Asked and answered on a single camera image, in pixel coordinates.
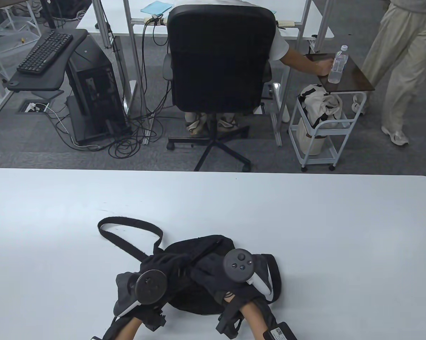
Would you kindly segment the person's right hand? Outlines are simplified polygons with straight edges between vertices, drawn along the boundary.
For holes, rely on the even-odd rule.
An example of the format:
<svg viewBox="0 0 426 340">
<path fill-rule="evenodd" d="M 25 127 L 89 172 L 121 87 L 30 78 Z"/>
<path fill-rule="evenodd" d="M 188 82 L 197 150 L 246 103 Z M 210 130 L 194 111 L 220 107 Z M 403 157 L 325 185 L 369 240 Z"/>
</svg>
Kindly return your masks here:
<svg viewBox="0 0 426 340">
<path fill-rule="evenodd" d="M 253 285 L 231 280 L 225 273 L 223 257 L 218 254 L 208 254 L 200 259 L 191 270 L 191 278 L 224 307 L 233 300 L 237 300 L 237 308 L 257 299 L 266 302 L 265 296 Z"/>
</svg>

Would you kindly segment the person's left hand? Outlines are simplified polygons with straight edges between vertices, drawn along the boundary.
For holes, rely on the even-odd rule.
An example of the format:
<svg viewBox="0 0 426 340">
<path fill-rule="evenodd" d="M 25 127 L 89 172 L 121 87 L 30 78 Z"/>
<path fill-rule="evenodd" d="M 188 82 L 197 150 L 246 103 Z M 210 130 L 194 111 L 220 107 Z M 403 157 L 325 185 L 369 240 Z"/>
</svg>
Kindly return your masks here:
<svg viewBox="0 0 426 340">
<path fill-rule="evenodd" d="M 185 271 L 190 263 L 191 259 L 186 254 L 156 254 L 141 263 L 135 293 L 140 304 L 146 307 L 139 319 L 151 331 L 165 325 L 163 307 L 188 286 Z"/>
</svg>

